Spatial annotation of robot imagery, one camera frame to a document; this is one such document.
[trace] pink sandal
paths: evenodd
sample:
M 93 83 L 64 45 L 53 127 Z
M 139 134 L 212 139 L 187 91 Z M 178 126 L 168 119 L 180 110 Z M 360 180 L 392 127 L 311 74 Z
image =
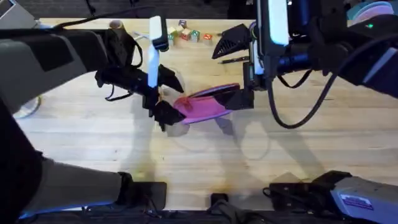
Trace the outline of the pink sandal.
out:
M 229 114 L 233 110 L 227 110 L 224 105 L 216 100 L 215 96 L 239 89 L 240 86 L 238 83 L 209 88 L 190 96 L 179 98 L 174 103 L 174 108 L 186 116 L 182 121 L 183 124 L 192 124 L 218 118 Z

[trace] pen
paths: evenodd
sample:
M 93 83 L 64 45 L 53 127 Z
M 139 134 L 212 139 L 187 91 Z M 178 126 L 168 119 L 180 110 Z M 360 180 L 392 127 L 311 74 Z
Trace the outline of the pen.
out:
M 240 58 L 233 58 L 233 59 L 229 59 L 229 60 L 223 60 L 218 62 L 219 64 L 226 64 L 226 63 L 233 63 L 233 62 L 243 62 L 243 61 L 247 61 L 250 60 L 249 56 L 245 56 L 245 57 L 240 57 Z

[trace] sticker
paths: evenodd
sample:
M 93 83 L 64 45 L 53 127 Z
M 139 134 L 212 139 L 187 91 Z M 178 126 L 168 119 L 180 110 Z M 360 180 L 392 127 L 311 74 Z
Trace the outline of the sticker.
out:
M 374 210 L 371 201 L 366 198 L 351 195 L 340 195 L 340 197 L 346 205 Z

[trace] wooden table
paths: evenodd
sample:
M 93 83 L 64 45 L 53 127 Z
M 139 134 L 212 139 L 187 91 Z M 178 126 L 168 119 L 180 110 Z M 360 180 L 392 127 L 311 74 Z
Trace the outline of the wooden table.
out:
M 46 24 L 69 20 L 42 19 Z M 109 21 L 77 27 L 105 28 Z M 148 32 L 148 20 L 123 22 L 129 32 Z M 188 26 L 216 34 L 242 22 L 250 23 L 188 20 Z M 177 20 L 168 24 L 176 25 Z M 148 40 L 139 44 L 146 48 Z M 242 83 L 242 64 L 218 65 L 219 60 L 211 59 L 213 48 L 179 39 L 161 54 L 161 62 L 179 73 L 187 94 Z M 287 79 L 293 82 L 299 77 L 292 74 Z M 314 73 L 301 89 L 288 90 L 276 80 L 275 97 L 285 122 L 302 119 L 325 82 L 326 78 Z M 262 196 L 262 188 L 270 182 L 292 181 L 294 176 L 310 181 L 332 169 L 398 185 L 398 100 L 341 79 L 316 116 L 300 129 L 278 126 L 267 93 L 256 93 L 255 110 L 193 124 L 178 137 L 162 133 L 147 117 L 140 96 L 108 103 L 103 98 L 110 91 L 110 86 L 98 88 L 92 73 L 83 75 L 46 93 L 38 112 L 19 124 L 35 148 L 56 161 L 123 170 L 136 181 L 167 182 L 168 209 L 205 209 L 213 192 L 230 194 L 244 208 L 271 208 Z

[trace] small colorful block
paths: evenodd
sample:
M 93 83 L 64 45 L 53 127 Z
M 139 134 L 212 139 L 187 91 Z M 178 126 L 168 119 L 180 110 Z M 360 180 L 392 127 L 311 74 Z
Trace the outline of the small colorful block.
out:
M 213 44 L 213 35 L 205 34 L 203 36 L 203 41 L 206 45 L 212 45 Z
M 197 31 L 197 30 L 193 30 L 191 32 L 191 40 L 194 41 L 194 42 L 198 42 L 199 38 L 200 38 L 200 32 Z
M 173 36 L 177 36 L 178 32 L 177 32 L 177 30 L 174 27 L 168 27 L 167 28 L 167 34 L 171 34 Z
M 179 26 L 182 26 L 182 27 L 184 27 L 184 29 L 186 29 L 186 28 L 187 28 L 187 21 L 185 21 L 185 20 L 180 20 L 180 21 L 178 22 L 178 25 L 179 25 Z
M 175 30 L 177 31 L 177 35 L 181 35 L 182 31 L 184 31 L 184 27 L 178 26 L 177 28 L 175 28 Z
M 169 46 L 174 46 L 174 36 L 172 34 L 167 35 L 167 38 L 169 40 Z
M 181 33 L 181 38 L 184 40 L 190 40 L 191 38 L 191 30 L 190 29 L 184 29 Z

